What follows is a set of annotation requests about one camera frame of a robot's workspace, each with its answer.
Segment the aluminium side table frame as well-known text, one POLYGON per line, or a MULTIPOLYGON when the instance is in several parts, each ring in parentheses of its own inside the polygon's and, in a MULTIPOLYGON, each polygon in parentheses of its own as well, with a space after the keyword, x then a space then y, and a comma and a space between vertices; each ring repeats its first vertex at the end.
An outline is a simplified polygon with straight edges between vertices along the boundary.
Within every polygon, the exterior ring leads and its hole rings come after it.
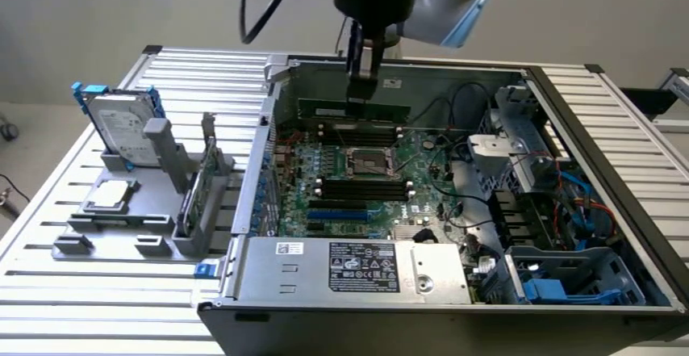
POLYGON ((689 134, 689 69, 670 68, 656 92, 653 125, 664 133, 689 134))

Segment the disk bay with blue latch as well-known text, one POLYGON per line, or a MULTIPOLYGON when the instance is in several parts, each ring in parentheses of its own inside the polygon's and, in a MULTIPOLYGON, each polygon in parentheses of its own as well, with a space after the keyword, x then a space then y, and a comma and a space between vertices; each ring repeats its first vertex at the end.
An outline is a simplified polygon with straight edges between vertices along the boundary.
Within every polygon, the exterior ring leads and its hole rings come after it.
POLYGON ((628 266, 610 248, 554 251, 513 246, 505 257, 532 304, 646 304, 628 266))

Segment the green RAM stick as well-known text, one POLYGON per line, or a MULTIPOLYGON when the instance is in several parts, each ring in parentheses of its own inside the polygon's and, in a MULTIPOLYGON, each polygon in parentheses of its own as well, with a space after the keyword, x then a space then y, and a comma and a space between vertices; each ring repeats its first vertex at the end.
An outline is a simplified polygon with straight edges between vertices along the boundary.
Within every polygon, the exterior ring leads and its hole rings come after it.
POLYGON ((403 124, 409 118, 412 108, 409 106, 387 105, 377 103, 349 103, 300 98, 300 118, 335 118, 368 122, 384 122, 403 124))

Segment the black plastic fan housing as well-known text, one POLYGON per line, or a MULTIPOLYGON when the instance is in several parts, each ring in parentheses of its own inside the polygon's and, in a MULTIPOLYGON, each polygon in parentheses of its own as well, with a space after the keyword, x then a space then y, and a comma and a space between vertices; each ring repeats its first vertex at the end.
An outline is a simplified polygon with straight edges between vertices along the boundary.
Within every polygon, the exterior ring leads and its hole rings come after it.
POLYGON ((503 248, 515 245, 535 246, 540 237, 535 217, 519 202, 516 195, 511 191, 495 190, 488 203, 503 248))

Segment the silver chipset heatsink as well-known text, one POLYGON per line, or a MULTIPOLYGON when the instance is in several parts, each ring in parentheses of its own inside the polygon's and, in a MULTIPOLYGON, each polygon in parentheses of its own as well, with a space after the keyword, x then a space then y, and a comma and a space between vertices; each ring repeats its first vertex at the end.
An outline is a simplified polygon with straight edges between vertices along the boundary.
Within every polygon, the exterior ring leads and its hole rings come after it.
POLYGON ((424 226, 395 226, 392 238, 397 241, 413 241, 415 243, 437 242, 433 231, 424 226))

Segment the blue case latch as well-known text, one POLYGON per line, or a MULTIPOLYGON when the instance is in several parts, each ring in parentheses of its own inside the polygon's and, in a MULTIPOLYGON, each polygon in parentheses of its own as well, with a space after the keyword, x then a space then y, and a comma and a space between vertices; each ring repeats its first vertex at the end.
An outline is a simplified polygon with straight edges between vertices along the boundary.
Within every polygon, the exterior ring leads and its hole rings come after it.
POLYGON ((195 265, 193 277, 196 279, 219 279, 223 262, 220 259, 205 259, 195 265))

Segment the blue expansion slot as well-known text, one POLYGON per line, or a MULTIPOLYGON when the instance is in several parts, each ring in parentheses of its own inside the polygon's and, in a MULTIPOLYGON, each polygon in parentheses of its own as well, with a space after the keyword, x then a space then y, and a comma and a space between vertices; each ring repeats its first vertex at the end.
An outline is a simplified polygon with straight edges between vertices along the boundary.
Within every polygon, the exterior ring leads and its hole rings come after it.
POLYGON ((311 210, 305 213, 308 220, 357 221, 368 223, 371 216, 365 210, 311 210))

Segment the black open PC case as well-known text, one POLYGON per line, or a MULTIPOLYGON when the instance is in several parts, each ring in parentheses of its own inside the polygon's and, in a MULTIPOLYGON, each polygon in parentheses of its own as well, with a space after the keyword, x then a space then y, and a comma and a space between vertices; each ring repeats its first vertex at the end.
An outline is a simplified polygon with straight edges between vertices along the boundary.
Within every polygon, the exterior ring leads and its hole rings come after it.
POLYGON ((289 56, 267 63, 260 126, 239 197, 216 298, 200 320, 231 356, 606 356, 645 341, 689 336, 689 253, 670 243, 689 227, 689 161, 653 128, 605 73, 584 65, 388 61, 367 103, 409 106, 404 128, 448 132, 463 208, 436 244, 459 248, 469 305, 244 306, 224 295, 232 255, 261 236, 277 184, 279 128, 368 123, 303 119, 300 98, 345 101, 344 63, 289 56), (610 248, 646 298, 642 306, 532 304, 505 257, 468 138, 505 86, 528 86, 533 122, 556 157, 553 191, 511 191, 535 217, 542 250, 610 248))

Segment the CPU socket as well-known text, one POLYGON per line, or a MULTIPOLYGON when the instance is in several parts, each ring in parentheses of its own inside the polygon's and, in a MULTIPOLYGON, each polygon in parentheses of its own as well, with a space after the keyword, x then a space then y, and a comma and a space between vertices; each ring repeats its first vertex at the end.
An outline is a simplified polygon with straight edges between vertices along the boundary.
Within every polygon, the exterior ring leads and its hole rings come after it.
POLYGON ((395 155, 391 148, 349 148, 345 168, 351 177, 357 175, 393 176, 395 155))

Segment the silver power supply unit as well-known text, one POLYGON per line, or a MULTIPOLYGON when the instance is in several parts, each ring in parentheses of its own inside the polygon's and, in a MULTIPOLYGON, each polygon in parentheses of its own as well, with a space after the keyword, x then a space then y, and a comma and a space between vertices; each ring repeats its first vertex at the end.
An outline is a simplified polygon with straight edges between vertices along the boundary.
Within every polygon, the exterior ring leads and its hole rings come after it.
POLYGON ((251 237, 228 270, 224 295, 244 306, 472 303, 453 244, 251 237))

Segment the green graphics card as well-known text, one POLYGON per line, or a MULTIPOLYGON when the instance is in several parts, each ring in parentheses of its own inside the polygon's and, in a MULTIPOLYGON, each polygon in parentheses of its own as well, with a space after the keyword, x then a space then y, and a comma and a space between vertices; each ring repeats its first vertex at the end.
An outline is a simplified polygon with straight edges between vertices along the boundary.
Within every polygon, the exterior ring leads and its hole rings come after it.
POLYGON ((176 226, 179 227, 176 234, 181 237, 191 237, 193 230, 199 227, 205 201, 209 197, 212 178, 220 169, 215 120, 216 116, 205 112, 201 120, 204 152, 199 168, 193 171, 191 177, 191 187, 176 218, 176 226))

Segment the green motherboard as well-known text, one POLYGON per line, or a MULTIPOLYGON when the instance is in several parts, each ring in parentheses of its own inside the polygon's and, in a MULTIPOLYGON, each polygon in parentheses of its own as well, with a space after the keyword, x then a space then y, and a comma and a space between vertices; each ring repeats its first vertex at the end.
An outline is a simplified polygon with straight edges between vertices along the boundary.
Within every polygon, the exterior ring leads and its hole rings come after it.
POLYGON ((395 226, 441 228, 449 216, 461 213, 452 169, 453 151, 448 132, 399 126, 397 141, 391 147, 395 155, 395 175, 351 177, 345 168, 345 151, 364 146, 329 146, 320 143, 320 129, 307 124, 279 128, 272 154, 277 184, 277 202, 261 231, 264 237, 393 239, 395 226), (421 142, 432 140, 433 150, 424 150, 421 142), (357 221, 308 220, 311 200, 323 193, 317 178, 407 178, 407 202, 365 201, 371 216, 368 223, 357 221))

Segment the grey parts rack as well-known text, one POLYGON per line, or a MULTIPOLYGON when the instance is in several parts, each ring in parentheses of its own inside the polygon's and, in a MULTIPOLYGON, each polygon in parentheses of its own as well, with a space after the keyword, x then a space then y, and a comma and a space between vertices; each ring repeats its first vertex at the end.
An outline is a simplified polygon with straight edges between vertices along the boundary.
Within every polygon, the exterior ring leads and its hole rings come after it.
POLYGON ((193 262, 205 257, 235 160, 221 151, 216 139, 220 169, 212 178, 200 224, 191 237, 179 236, 176 218, 204 150, 188 153, 171 129, 171 121, 163 118, 149 119, 143 128, 159 162, 155 167, 136 167, 120 154, 101 154, 104 170, 67 220, 68 228, 55 238, 53 259, 193 262), (136 188, 117 207, 95 207, 91 194, 108 180, 133 181, 136 188))

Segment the black box on side table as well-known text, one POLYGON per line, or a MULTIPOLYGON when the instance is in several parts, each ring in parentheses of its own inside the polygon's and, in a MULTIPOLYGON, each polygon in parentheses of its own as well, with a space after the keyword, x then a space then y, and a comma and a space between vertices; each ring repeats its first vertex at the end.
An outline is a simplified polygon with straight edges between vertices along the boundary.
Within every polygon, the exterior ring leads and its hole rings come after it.
POLYGON ((677 96, 669 90, 648 88, 621 88, 620 90, 649 120, 662 115, 677 100, 677 96))

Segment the silver metal disk bay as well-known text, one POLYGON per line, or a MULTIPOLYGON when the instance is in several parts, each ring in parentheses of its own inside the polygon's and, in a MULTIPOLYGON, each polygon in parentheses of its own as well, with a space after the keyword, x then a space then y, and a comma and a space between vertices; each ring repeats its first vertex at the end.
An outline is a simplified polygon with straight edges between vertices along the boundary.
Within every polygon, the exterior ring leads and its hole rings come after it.
POLYGON ((541 108, 528 86, 505 86, 479 133, 468 138, 481 191, 553 191, 558 184, 556 157, 533 117, 541 108))

